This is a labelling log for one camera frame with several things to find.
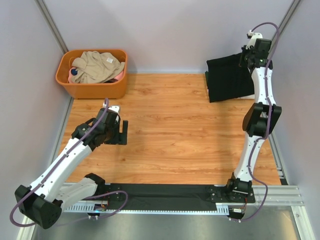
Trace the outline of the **black t shirt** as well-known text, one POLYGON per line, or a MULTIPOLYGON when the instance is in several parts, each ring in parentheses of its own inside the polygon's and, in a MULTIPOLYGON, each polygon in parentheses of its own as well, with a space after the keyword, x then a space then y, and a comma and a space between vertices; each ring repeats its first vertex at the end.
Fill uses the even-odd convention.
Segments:
POLYGON ((254 95, 254 83, 246 67, 240 67, 241 53, 207 60, 209 101, 221 102, 254 95))

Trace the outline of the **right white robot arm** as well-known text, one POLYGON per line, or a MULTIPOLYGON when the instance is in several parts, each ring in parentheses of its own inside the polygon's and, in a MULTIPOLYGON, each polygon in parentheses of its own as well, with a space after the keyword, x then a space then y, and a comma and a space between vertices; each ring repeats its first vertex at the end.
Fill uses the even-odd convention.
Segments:
POLYGON ((273 96, 272 60, 268 58, 272 41, 250 39, 242 48, 240 62, 245 64, 254 85, 254 103, 244 116, 244 147, 239 164, 228 180, 225 196, 231 202, 245 202, 253 197, 253 171, 265 140, 278 122, 282 108, 273 96))

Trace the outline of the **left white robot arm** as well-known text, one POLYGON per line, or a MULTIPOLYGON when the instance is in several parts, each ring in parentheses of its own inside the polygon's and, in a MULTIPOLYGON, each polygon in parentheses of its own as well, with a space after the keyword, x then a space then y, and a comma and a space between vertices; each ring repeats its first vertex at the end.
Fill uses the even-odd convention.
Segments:
POLYGON ((128 121, 121 121, 120 107, 104 104, 97 117, 77 126, 67 145, 48 169, 29 186, 20 185, 14 192, 15 210, 32 220, 31 225, 51 228, 70 206, 81 200, 105 201, 112 194, 100 176, 89 173, 69 186, 64 183, 75 168, 102 144, 126 145, 128 121))

